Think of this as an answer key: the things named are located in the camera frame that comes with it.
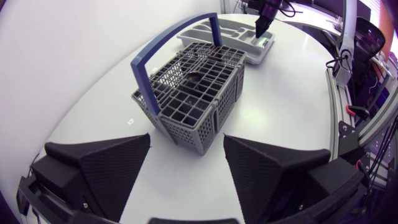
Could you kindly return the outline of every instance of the black foam pad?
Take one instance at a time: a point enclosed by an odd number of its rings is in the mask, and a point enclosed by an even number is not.
[[[326,149],[299,151],[227,135],[224,150],[247,224],[258,223],[273,211],[278,196],[330,157]]]
[[[106,218],[118,222],[150,147],[149,134],[83,144],[48,142],[48,156],[81,170]]]

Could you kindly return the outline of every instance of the round table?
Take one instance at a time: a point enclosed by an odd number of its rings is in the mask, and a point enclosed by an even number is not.
[[[254,26],[257,16],[223,14],[219,18]],[[150,134],[152,147],[121,223],[147,223],[152,217],[236,218],[244,223],[225,159],[224,134],[292,149],[328,149],[330,145],[325,62],[331,55],[314,38],[283,22],[274,21],[269,32],[275,34],[273,46],[259,65],[246,65],[243,93],[203,157],[166,139],[132,100],[137,83],[130,62],[143,46],[82,96],[49,141],[73,144]],[[148,74],[182,49],[181,40],[173,37],[146,64]]]

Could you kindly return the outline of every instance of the office chair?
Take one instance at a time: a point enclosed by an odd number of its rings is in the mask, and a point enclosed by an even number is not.
[[[332,35],[322,30],[321,33],[326,37],[328,43],[333,47],[331,52],[334,58],[339,57],[336,46],[341,44],[342,36],[335,40]],[[384,46],[386,38],[383,33],[372,23],[362,17],[356,18],[355,38],[354,38],[354,60],[352,67],[351,82],[348,83],[351,102],[356,106],[356,95],[364,86],[371,64],[369,60],[374,57]]]

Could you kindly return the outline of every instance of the gray plastic basket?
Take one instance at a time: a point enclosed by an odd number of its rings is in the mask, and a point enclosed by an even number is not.
[[[245,56],[192,43],[149,77],[159,113],[150,112],[141,88],[132,98],[169,139],[204,155],[242,92]]]

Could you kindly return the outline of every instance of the blue handle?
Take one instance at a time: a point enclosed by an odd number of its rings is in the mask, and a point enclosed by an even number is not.
[[[147,44],[144,49],[142,49],[138,55],[131,61],[130,65],[132,71],[134,72],[134,76],[136,77],[138,87],[141,91],[142,96],[144,97],[145,103],[148,107],[148,110],[157,115],[160,112],[160,108],[156,102],[156,98],[152,88],[150,87],[148,74],[145,70],[145,64],[148,60],[158,51],[161,46],[163,46],[171,37],[180,32],[182,29],[186,28],[190,24],[197,22],[202,19],[210,18],[210,26],[211,31],[213,33],[213,41],[216,46],[221,47],[221,33],[220,27],[218,25],[217,13],[206,13],[199,14],[196,16],[188,17],[165,31],[159,34],[155,39],[153,39],[149,44]]]

